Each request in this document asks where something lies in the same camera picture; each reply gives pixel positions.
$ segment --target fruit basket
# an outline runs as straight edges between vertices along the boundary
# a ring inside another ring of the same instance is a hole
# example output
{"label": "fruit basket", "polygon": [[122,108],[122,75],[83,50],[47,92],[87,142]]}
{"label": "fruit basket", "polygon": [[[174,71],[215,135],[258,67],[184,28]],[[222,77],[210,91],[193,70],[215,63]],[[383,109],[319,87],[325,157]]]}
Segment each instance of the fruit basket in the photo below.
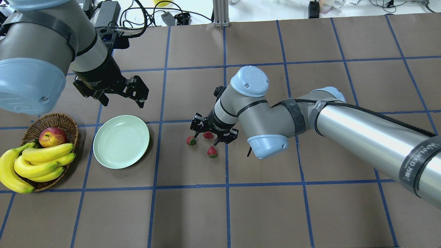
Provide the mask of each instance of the fruit basket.
{"label": "fruit basket", "polygon": [[[78,125],[72,117],[62,113],[49,114],[35,121],[26,131],[21,146],[28,143],[30,140],[38,139],[41,132],[50,127],[63,130],[66,133],[67,143],[74,144],[72,152],[75,152],[78,142]],[[69,171],[70,166],[70,164],[66,165],[63,173],[58,178],[48,182],[38,183],[21,176],[19,177],[34,186],[34,192],[39,192],[59,183],[64,177],[66,177],[66,175],[68,175],[67,172]]]}

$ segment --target plate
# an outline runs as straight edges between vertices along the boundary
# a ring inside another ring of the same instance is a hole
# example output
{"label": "plate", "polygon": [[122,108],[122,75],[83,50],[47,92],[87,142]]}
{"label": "plate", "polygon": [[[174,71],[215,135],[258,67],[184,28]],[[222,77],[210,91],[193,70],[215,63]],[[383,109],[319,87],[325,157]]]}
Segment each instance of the plate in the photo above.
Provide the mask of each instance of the plate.
{"label": "plate", "polygon": [[144,155],[149,141],[149,129],[141,119],[131,115],[117,116],[98,130],[93,154],[107,168],[126,168]]}

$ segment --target yellow banana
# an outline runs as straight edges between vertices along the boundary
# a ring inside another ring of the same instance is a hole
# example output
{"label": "yellow banana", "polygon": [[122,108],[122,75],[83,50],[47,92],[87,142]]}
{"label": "yellow banana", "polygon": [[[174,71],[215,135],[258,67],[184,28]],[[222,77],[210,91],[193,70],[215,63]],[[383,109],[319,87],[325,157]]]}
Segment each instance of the yellow banana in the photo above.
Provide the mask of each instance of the yellow banana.
{"label": "yellow banana", "polygon": [[29,162],[47,162],[62,156],[66,156],[74,148],[72,143],[61,144],[49,148],[26,148],[23,152],[23,158]]}
{"label": "yellow banana", "polygon": [[58,167],[58,162],[46,162],[41,165],[31,165],[23,156],[19,156],[14,164],[14,170],[22,177],[41,177],[51,173]]}
{"label": "yellow banana", "polygon": [[49,174],[46,174],[41,177],[31,177],[29,179],[34,182],[39,182],[39,183],[48,182],[48,181],[51,181],[51,180],[58,178],[61,175],[61,173],[63,173],[63,171],[64,171],[64,167],[59,167]]}
{"label": "yellow banana", "polygon": [[61,167],[61,166],[65,166],[68,165],[70,163],[72,163],[72,161],[75,159],[75,153],[69,153],[66,156],[62,156],[60,158],[51,160],[51,161],[47,161],[47,162],[32,162],[32,165],[41,165],[41,164],[45,164],[48,162],[58,162],[58,166],[57,167]]}
{"label": "yellow banana", "polygon": [[31,193],[34,191],[34,187],[23,181],[14,171],[14,162],[19,156],[19,153],[34,144],[35,143],[27,143],[22,147],[10,149],[0,157],[0,181],[6,187],[17,193]]}

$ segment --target yellow object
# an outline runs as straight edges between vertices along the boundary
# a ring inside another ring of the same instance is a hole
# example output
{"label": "yellow object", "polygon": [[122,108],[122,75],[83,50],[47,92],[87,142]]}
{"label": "yellow object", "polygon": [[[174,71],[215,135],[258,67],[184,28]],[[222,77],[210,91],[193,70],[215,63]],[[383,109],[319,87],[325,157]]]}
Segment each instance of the yellow object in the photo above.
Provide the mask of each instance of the yellow object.
{"label": "yellow object", "polygon": [[64,167],[59,167],[56,170],[54,170],[53,172],[46,174],[44,176],[41,177],[32,177],[29,178],[30,180],[34,181],[34,182],[39,182],[39,183],[43,183],[43,182],[49,182],[51,180],[54,180],[56,178],[58,178],[64,171]]}
{"label": "yellow object", "polygon": [[[154,5],[156,5],[157,3],[159,3],[159,2],[161,2],[162,0],[153,0],[153,4]],[[165,6],[167,6],[167,5],[169,5],[170,3],[168,3],[168,2],[163,2],[163,3],[160,3],[160,4],[158,4],[158,6],[156,6],[157,8],[162,8],[162,7],[165,7]]]}
{"label": "yellow object", "polygon": [[26,148],[23,152],[23,158],[29,162],[47,162],[51,161],[63,156],[66,156],[71,152],[74,148],[74,145],[71,143],[66,143],[62,145],[58,145],[56,147],[49,148]]}
{"label": "yellow object", "polygon": [[31,165],[23,156],[19,156],[14,163],[14,170],[22,177],[41,177],[54,171],[58,162],[46,162],[40,165]]}
{"label": "yellow object", "polygon": [[69,153],[66,156],[62,156],[60,158],[51,160],[51,161],[47,161],[47,162],[32,162],[32,165],[41,165],[41,164],[45,164],[45,163],[49,163],[49,162],[58,162],[57,167],[61,167],[61,166],[65,166],[68,165],[70,163],[72,163],[72,161],[75,159],[75,153]]}
{"label": "yellow object", "polygon": [[19,156],[19,153],[33,145],[35,145],[35,143],[27,143],[22,147],[10,149],[0,157],[0,181],[3,185],[17,193],[24,194],[34,191],[34,187],[23,181],[14,171],[14,162]]}

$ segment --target robotic arm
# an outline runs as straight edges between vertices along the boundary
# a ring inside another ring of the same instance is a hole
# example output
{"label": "robotic arm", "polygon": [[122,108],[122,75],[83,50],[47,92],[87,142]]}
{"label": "robotic arm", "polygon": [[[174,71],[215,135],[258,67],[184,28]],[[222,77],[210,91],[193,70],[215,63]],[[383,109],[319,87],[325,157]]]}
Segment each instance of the robotic arm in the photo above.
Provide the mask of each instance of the robotic arm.
{"label": "robotic arm", "polygon": [[17,12],[0,29],[0,108],[41,114],[52,110],[69,65],[84,97],[107,106],[105,93],[131,98],[142,108],[149,89],[126,79],[75,0],[10,0]]}
{"label": "robotic arm", "polygon": [[196,113],[190,129],[217,134],[215,145],[230,143],[240,122],[259,159],[289,146],[288,138],[313,129],[375,166],[415,195],[441,208],[441,138],[373,111],[346,104],[334,87],[270,107],[268,78],[252,66],[241,68],[228,87],[220,86],[207,117]]}

